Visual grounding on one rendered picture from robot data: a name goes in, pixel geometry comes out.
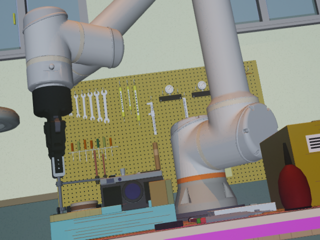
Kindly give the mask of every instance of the orange stripe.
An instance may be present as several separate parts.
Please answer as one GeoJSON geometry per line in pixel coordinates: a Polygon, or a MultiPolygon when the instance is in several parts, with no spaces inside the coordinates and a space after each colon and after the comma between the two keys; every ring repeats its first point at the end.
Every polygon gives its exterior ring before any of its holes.
{"type": "Polygon", "coordinates": [[[213,179],[213,178],[225,178],[226,174],[224,172],[215,172],[215,173],[207,173],[196,176],[188,176],[184,178],[177,179],[176,182],[178,184],[184,184],[188,182],[193,182],[202,179],[213,179]]]}

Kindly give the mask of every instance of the window frame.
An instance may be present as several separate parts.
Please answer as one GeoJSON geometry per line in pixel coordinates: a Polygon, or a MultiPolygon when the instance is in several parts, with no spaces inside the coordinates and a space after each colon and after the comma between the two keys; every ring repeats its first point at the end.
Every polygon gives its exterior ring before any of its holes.
{"type": "Polygon", "coordinates": [[[317,15],[290,17],[277,20],[269,19],[267,0],[256,0],[256,3],[260,21],[236,24],[235,28],[238,34],[320,24],[320,0],[314,0],[317,15]]]}
{"type": "MultiPolygon", "coordinates": [[[[88,9],[86,0],[78,0],[80,22],[89,23],[88,9]]],[[[17,24],[19,28],[19,43],[20,49],[4,50],[0,51],[0,61],[25,59],[25,39],[23,34],[24,29],[24,17],[27,12],[27,0],[16,0],[17,8],[17,24]]]]}

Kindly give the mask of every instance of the window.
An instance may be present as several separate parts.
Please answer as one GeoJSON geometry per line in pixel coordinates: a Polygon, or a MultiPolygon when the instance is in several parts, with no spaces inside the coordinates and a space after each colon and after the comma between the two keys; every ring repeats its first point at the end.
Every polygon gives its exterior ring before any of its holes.
{"type": "Polygon", "coordinates": [[[26,12],[52,6],[65,10],[68,19],[89,23],[86,0],[1,0],[0,2],[0,61],[26,57],[23,20],[26,12]]]}
{"type": "Polygon", "coordinates": [[[238,34],[320,24],[320,0],[230,0],[238,34]]]}

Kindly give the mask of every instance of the pegboard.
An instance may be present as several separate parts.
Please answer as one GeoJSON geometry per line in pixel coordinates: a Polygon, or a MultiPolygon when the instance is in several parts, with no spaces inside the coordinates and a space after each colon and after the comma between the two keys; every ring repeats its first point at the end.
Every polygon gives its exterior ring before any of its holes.
{"type": "MultiPolygon", "coordinates": [[[[256,61],[244,62],[244,68],[251,93],[257,96],[259,101],[263,103],[264,100],[256,61]]],[[[157,142],[163,178],[171,179],[173,192],[177,192],[178,186],[170,142],[170,129],[174,123],[185,118],[184,104],[182,99],[160,102],[159,97],[162,95],[166,96],[165,87],[172,85],[174,87],[173,94],[182,94],[182,97],[186,98],[189,117],[206,115],[206,108],[211,101],[211,97],[192,97],[192,92],[200,91],[198,88],[195,88],[199,81],[206,82],[207,87],[205,90],[209,90],[204,67],[80,82],[71,91],[72,116],[68,115],[62,118],[66,121],[65,176],[62,178],[62,181],[70,182],[95,178],[95,163],[92,157],[92,151],[90,151],[90,140],[93,141],[93,147],[96,149],[96,139],[99,139],[101,148],[103,147],[103,137],[105,137],[106,147],[109,147],[109,138],[112,138],[113,146],[118,146],[112,148],[113,156],[110,148],[105,151],[105,171],[107,176],[115,174],[120,176],[121,168],[125,168],[126,175],[155,170],[152,143],[157,142]],[[127,80],[130,87],[132,113],[129,110],[127,80]],[[137,86],[141,116],[140,123],[137,121],[133,80],[135,80],[135,85],[137,86]],[[121,111],[119,81],[122,87],[125,118],[122,117],[121,111]],[[87,119],[84,119],[81,94],[87,94],[89,91],[94,93],[96,90],[100,92],[98,98],[101,117],[103,119],[105,118],[104,101],[101,95],[103,89],[107,90],[107,114],[110,122],[98,122],[98,109],[94,95],[92,96],[92,106],[95,120],[90,120],[91,108],[88,96],[85,97],[87,119]],[[77,117],[75,94],[78,95],[77,104],[81,117],[77,117]],[[147,103],[150,102],[153,103],[157,135],[154,135],[152,117],[149,115],[151,108],[147,103]],[[78,153],[74,153],[73,156],[69,154],[71,152],[71,143],[74,145],[74,151],[78,151],[77,142],[79,142],[80,151],[83,151],[84,139],[86,140],[87,152],[86,154],[81,152],[79,161],[78,153]]],[[[104,170],[101,152],[99,158],[98,151],[96,151],[96,159],[98,175],[102,178],[104,170]]],[[[232,177],[227,177],[229,184],[266,179],[261,160],[256,163],[233,167],[232,173],[232,177]]],[[[91,200],[97,200],[98,203],[101,204],[100,185],[96,184],[95,181],[63,185],[62,199],[63,206],[91,200]]]]}

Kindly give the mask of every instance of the dial gauge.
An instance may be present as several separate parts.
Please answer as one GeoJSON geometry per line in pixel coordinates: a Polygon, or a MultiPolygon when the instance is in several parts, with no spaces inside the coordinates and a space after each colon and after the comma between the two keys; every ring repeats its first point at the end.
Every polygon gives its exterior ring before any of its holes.
{"type": "Polygon", "coordinates": [[[168,85],[168,86],[165,87],[164,90],[165,90],[165,92],[166,92],[167,94],[171,95],[171,94],[174,92],[174,87],[171,86],[171,85],[168,85]]]}
{"type": "Polygon", "coordinates": [[[202,91],[206,88],[206,86],[207,86],[207,84],[206,84],[206,82],[204,82],[204,81],[200,81],[200,82],[198,83],[198,88],[199,88],[200,90],[202,90],[202,91]]]}

